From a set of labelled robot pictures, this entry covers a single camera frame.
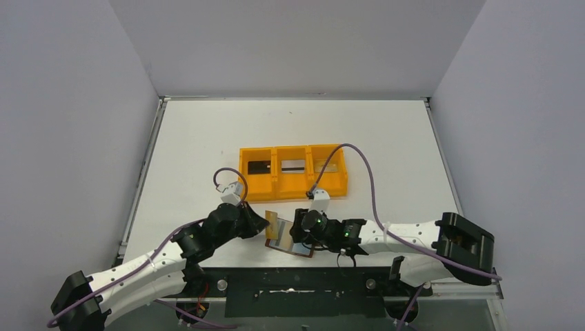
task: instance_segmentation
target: gray wall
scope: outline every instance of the gray wall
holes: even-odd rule
[[[398,99],[433,93],[484,2],[110,0],[161,95]]]
[[[0,321],[115,255],[157,94],[106,0],[0,0]]]
[[[431,99],[513,330],[585,330],[585,2],[488,0]]]

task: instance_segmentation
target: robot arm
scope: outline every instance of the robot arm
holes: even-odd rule
[[[187,282],[203,274],[199,262],[229,240],[264,230],[268,221],[239,200],[240,186],[232,183],[221,190],[222,200],[228,202],[180,229],[157,250],[87,277],[82,271],[70,275],[51,305],[56,326],[61,331],[102,331],[141,305],[182,292]]]
[[[297,209],[290,235],[295,243],[319,244],[330,252],[354,257],[379,252],[408,254],[393,263],[399,280],[417,287],[427,281],[455,277],[473,285],[490,285],[489,278],[445,264],[433,257],[386,236],[386,230],[413,245],[475,270],[491,272],[494,237],[489,232],[453,212],[439,221],[417,224],[388,224],[381,230],[370,220],[328,219],[329,195],[317,188],[309,198],[309,209]]]

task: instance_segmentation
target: table surface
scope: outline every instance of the table surface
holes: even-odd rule
[[[457,207],[423,101],[175,101],[167,102],[124,260],[155,248],[181,224],[207,217],[221,202],[212,184],[220,167],[238,168],[239,149],[353,143],[368,157],[383,222],[440,219]],[[366,167],[345,151],[347,197],[333,199],[333,219],[373,219]],[[219,176],[220,183],[236,179]],[[293,220],[308,201],[253,203]],[[203,267],[331,267],[336,254],[311,259],[269,249],[264,235],[235,239]],[[358,257],[358,266],[390,265],[394,253]],[[341,260],[349,265],[350,261]]]

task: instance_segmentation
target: screw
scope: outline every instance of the screw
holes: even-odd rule
[[[225,279],[220,279],[217,281],[217,289],[220,291],[225,291],[228,288],[228,282]]]
[[[376,281],[373,279],[368,279],[366,281],[366,288],[368,290],[374,290],[376,288]]]

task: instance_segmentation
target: white table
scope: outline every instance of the white table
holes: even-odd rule
[[[418,223],[457,207],[423,101],[193,101],[170,100],[152,152],[131,227],[125,261],[155,248],[181,224],[201,219],[221,202],[212,184],[220,167],[238,168],[239,149],[353,143],[368,157],[383,222]],[[331,201],[333,219],[373,219],[366,168],[345,152],[348,195]],[[222,183],[236,176],[224,173]],[[293,220],[308,201],[254,203]],[[331,267],[336,254],[311,259],[265,247],[264,235],[235,239],[203,267]],[[390,265],[393,253],[357,257],[358,266]],[[350,261],[341,261],[349,265]]]

